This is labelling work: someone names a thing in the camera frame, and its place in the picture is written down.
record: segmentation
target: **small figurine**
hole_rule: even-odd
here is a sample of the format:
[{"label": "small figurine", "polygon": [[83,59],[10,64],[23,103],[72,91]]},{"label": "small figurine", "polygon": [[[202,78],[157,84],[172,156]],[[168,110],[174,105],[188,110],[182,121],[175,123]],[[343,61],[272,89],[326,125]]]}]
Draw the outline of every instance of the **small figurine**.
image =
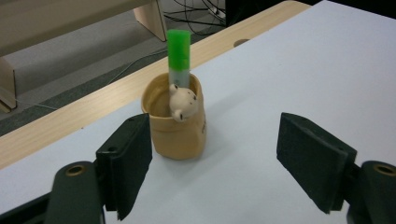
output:
[{"label": "small figurine", "polygon": [[169,93],[172,118],[177,122],[183,122],[198,112],[197,96],[192,90],[172,84]]}]

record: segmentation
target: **tan paper cup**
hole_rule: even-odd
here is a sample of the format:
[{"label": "tan paper cup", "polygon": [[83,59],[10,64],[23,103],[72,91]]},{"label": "tan paper cup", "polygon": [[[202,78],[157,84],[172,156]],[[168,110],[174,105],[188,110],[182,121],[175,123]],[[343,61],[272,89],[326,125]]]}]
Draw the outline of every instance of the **tan paper cup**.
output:
[{"label": "tan paper cup", "polygon": [[174,160],[198,157],[205,147],[204,96],[201,84],[194,75],[190,76],[190,89],[197,96],[198,112],[184,122],[177,122],[171,117],[167,73],[151,80],[142,96],[142,110],[144,113],[149,113],[151,138],[155,150]]}]

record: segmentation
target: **floor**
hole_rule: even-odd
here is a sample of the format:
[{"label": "floor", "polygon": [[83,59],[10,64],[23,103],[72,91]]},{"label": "floor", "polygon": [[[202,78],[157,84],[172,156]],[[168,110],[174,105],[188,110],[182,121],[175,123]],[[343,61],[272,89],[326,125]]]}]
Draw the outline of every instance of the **floor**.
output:
[{"label": "floor", "polygon": [[[163,11],[183,11],[184,2],[188,7],[207,8],[202,0],[178,2],[181,4],[176,0],[161,0]],[[212,0],[212,3],[224,7],[225,0]],[[186,19],[184,12],[166,15]],[[196,10],[187,16],[189,21],[219,23],[208,10]],[[169,19],[165,22],[168,29],[191,31],[186,22]],[[190,26],[197,32],[210,28],[209,24]],[[5,58],[15,68],[18,107],[11,113],[0,112],[0,120],[164,47],[166,42],[143,27],[129,11],[10,54]]]}]

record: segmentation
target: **white table surface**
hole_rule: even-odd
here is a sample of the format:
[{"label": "white table surface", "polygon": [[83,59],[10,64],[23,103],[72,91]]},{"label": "white table surface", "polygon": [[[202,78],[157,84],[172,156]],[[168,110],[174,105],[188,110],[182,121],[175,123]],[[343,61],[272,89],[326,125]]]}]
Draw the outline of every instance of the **white table surface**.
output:
[{"label": "white table surface", "polygon": [[[205,96],[201,158],[153,153],[122,223],[347,223],[323,214],[276,159],[281,112],[313,120],[358,150],[356,163],[396,164],[396,21],[320,2],[192,72]],[[56,171],[94,152],[140,102],[0,172],[0,214],[50,191]],[[116,223],[115,213],[106,213]]]}]

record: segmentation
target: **green glue stick cap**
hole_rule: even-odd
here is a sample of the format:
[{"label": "green glue stick cap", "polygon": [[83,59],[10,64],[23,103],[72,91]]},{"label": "green glue stick cap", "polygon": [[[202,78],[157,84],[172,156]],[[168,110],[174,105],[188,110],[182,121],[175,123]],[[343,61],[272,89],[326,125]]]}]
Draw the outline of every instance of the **green glue stick cap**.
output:
[{"label": "green glue stick cap", "polygon": [[169,68],[175,71],[190,70],[190,32],[168,30],[167,42]]}]

